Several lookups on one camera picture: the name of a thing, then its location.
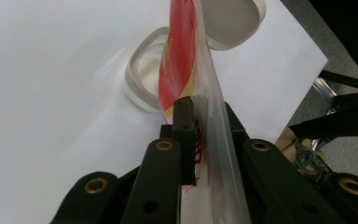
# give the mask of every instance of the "black metal frame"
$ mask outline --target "black metal frame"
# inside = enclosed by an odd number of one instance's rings
[[[358,79],[356,78],[324,70],[319,77],[358,88]],[[298,138],[320,139],[322,144],[318,148],[338,137],[358,136],[358,92],[335,96],[330,109],[332,114],[306,120],[289,128]]]
[[[197,136],[191,100],[178,102],[181,118],[161,126],[140,167],[121,178],[84,176],[52,223],[180,223],[180,187],[194,180],[193,167],[183,166],[194,163]],[[227,114],[252,223],[358,223],[358,176],[328,172],[310,181],[273,144],[249,139],[229,105]]]

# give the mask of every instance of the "container lid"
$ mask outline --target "container lid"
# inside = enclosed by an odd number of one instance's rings
[[[266,15],[264,0],[201,0],[211,49],[237,47],[251,37]]]

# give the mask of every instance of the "clear plastic bag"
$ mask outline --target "clear plastic bag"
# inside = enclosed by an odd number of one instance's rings
[[[182,223],[250,223],[223,94],[206,42],[200,0],[172,0],[161,58],[158,100],[172,122],[172,104],[191,96],[201,151],[197,186],[182,188]]]

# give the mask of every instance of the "mounting hole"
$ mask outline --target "mounting hole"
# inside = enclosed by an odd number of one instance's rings
[[[338,180],[340,187],[345,189],[347,192],[358,196],[358,181],[352,178],[341,178]]]
[[[253,142],[252,148],[259,150],[259,151],[268,151],[269,150],[269,146],[267,146],[263,142]]]
[[[318,208],[315,205],[311,204],[311,203],[304,203],[303,202],[301,204],[301,208],[304,211],[306,211],[308,213],[311,213],[311,214],[317,214],[318,213]]]
[[[147,202],[144,204],[144,212],[155,213],[158,210],[158,204],[156,202]]]
[[[173,144],[168,141],[161,141],[161,142],[156,143],[156,148],[158,150],[166,151],[166,150],[170,150],[172,147],[173,147]]]
[[[84,190],[89,194],[94,194],[103,191],[106,187],[107,180],[105,178],[94,178],[87,182],[84,186]]]

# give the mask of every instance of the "white plastic container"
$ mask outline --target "white plastic container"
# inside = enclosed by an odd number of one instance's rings
[[[266,15],[264,0],[201,0],[208,45],[233,49],[251,37]],[[168,27],[151,33],[134,51],[122,89],[143,110],[158,113],[159,62]]]

